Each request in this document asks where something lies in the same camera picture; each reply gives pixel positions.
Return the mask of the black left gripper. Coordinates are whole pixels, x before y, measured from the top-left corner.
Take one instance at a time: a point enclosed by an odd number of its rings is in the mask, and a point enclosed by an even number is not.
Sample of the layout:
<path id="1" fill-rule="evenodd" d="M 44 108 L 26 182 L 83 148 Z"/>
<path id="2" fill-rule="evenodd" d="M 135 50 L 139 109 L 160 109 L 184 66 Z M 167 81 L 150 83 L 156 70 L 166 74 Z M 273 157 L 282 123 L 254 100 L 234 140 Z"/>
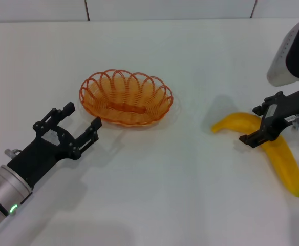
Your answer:
<path id="1" fill-rule="evenodd" d="M 17 173 L 31 188 L 62 159 L 77 160 L 98 139 L 98 130 L 102 126 L 100 117 L 96 117 L 89 127 L 77 138 L 58 124 L 75 111 L 72 102 L 63 109 L 52 108 L 40 121 L 33 125 L 35 139 L 25 147 L 7 166 Z M 43 136 L 49 130 L 57 132 L 59 145 L 55 145 Z"/>

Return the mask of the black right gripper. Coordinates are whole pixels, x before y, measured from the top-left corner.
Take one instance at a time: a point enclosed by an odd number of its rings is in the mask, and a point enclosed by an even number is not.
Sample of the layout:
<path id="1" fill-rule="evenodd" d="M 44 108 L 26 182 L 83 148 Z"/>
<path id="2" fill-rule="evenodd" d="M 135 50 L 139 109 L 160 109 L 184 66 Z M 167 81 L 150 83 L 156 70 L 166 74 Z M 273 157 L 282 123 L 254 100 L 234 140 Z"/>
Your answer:
<path id="1" fill-rule="evenodd" d="M 260 129 L 239 137 L 239 140 L 256 148 L 267 141 L 274 141 L 288 126 L 299 127 L 299 91 L 288 96 L 279 91 L 273 96 L 266 97 L 261 105 L 252 109 L 260 116 Z"/>

